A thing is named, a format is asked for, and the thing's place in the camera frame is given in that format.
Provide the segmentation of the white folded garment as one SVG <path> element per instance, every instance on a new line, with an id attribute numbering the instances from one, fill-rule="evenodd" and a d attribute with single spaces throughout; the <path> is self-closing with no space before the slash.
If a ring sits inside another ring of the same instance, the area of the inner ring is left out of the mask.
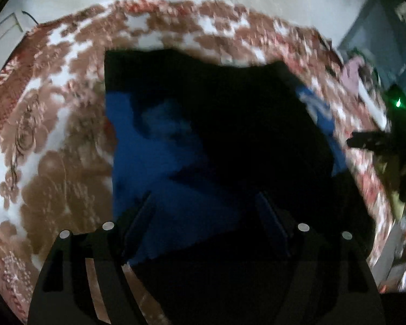
<path id="1" fill-rule="evenodd" d="M 361 80 L 359 80 L 358 84 L 358 94 L 359 98 L 365 104 L 371 118 L 374 120 L 377 127 L 379 127 L 380 130 L 385 131 L 388 125 L 387 116 L 385 115 L 384 111 L 378 108 L 377 105 L 374 103 Z"/>

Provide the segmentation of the blue and black hooded jacket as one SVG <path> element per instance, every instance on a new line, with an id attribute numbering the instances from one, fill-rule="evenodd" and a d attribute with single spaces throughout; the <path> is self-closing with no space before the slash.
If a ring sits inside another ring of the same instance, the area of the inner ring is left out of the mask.
<path id="1" fill-rule="evenodd" d="M 109 50 L 105 90 L 114 211 L 152 213 L 129 262 L 172 324 L 267 324 L 261 195 L 311 206 L 354 194 L 365 206 L 282 62 L 232 67 L 172 48 Z"/>

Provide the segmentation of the pink cloth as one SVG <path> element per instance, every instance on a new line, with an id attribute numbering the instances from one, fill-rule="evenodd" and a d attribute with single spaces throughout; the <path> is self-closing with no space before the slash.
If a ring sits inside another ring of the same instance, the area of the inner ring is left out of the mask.
<path id="1" fill-rule="evenodd" d="M 355 56 L 344 64 L 339 77 L 340 83 L 354 97 L 359 95 L 359 70 L 364 65 L 364 58 L 362 56 Z"/>

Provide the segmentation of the white wooden headboard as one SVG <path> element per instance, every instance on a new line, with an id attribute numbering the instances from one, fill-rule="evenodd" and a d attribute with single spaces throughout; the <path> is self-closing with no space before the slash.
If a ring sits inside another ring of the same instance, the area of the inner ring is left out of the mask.
<path id="1" fill-rule="evenodd" d="M 10 54 L 21 42 L 28 24 L 21 10 L 15 10 L 0 22 L 0 50 Z"/>

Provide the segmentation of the floral brown bed blanket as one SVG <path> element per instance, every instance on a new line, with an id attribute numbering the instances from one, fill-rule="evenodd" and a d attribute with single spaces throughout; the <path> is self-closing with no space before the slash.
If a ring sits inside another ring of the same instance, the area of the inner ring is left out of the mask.
<path id="1" fill-rule="evenodd" d="M 90 232 L 111 215 L 103 54 L 130 46 L 239 64 L 283 60 L 329 104 L 340 143 L 376 129 L 340 82 L 328 40 L 240 4 L 121 0 L 33 28 L 0 72 L 0 294 L 19 324 L 59 231 Z"/>

